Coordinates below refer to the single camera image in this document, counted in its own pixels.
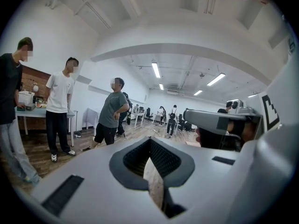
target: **ceiling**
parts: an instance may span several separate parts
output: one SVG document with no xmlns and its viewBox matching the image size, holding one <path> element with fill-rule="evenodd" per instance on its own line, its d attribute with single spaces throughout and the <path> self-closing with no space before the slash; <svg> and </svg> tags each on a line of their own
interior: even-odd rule
<svg viewBox="0 0 299 224">
<path fill-rule="evenodd" d="M 198 16 L 209 14 L 238 23 L 250 36 L 264 46 L 270 47 L 281 63 L 287 61 L 288 33 L 272 4 L 264 5 L 256 0 L 50 0 L 51 8 L 62 2 L 74 15 L 80 16 L 99 35 L 123 21 L 136 19 L 155 12 L 185 11 Z M 201 98 L 217 102 L 232 98 L 244 98 L 265 89 L 265 85 L 250 75 L 227 64 L 202 57 L 174 54 L 145 54 L 123 58 L 144 81 L 157 88 L 151 61 L 160 67 L 161 80 L 165 86 L 192 95 L 198 89 Z M 226 74 L 211 87 L 206 84 L 220 72 Z"/>
</svg>

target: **black shorts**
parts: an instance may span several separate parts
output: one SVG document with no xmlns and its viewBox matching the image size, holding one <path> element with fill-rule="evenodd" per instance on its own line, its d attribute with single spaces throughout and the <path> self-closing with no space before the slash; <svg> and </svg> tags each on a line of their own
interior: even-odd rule
<svg viewBox="0 0 299 224">
<path fill-rule="evenodd" d="M 94 141 L 97 143 L 101 143 L 103 139 L 107 145 L 114 144 L 114 136 L 117 128 L 108 128 L 98 123 L 96 128 L 96 135 L 94 137 Z"/>
</svg>

